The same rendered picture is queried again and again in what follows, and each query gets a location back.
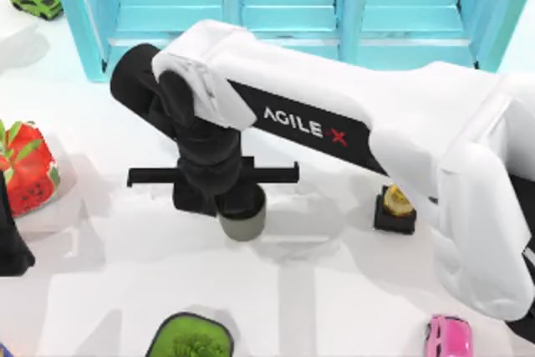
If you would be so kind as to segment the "pale grey rounded box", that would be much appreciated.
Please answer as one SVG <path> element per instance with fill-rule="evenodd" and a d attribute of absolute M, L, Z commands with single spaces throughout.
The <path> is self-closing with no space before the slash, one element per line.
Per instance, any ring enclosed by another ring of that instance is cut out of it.
<path fill-rule="evenodd" d="M 218 221 L 230 239 L 237 242 L 250 242 L 262 234 L 266 223 L 266 210 L 264 201 L 251 217 L 237 219 L 219 215 Z"/>

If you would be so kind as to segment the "gold trophy with black base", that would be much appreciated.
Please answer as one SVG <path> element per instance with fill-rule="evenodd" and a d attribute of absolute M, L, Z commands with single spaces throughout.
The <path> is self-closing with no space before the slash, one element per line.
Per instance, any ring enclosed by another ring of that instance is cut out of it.
<path fill-rule="evenodd" d="M 397 185 L 382 186 L 375 199 L 376 230 L 412 235 L 415 231 L 416 210 Z"/>

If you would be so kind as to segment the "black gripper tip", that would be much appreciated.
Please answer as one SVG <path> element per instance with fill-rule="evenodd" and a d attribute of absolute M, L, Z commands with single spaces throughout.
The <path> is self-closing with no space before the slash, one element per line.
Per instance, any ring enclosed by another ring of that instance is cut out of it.
<path fill-rule="evenodd" d="M 8 191 L 0 176 L 0 278 L 23 276 L 35 264 L 35 256 L 13 219 Z"/>

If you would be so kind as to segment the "green plant in black pot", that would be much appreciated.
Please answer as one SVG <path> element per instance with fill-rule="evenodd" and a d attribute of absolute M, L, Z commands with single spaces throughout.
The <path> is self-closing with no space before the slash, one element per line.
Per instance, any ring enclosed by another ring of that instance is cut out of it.
<path fill-rule="evenodd" d="M 233 357 L 234 338 L 220 322 L 180 312 L 156 330 L 145 357 Z"/>

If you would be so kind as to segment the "green toy car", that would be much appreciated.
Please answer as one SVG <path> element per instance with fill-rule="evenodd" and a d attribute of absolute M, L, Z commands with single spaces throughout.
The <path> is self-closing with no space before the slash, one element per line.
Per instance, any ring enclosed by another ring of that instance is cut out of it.
<path fill-rule="evenodd" d="M 61 0 L 10 0 L 10 3 L 17 10 L 45 21 L 52 21 L 64 12 Z"/>

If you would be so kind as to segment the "pink toy car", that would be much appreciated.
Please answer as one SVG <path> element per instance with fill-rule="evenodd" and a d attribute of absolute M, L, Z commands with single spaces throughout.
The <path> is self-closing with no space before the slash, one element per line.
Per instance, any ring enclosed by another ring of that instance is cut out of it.
<path fill-rule="evenodd" d="M 474 357 L 469 323 L 457 316 L 433 315 L 425 327 L 424 357 Z"/>

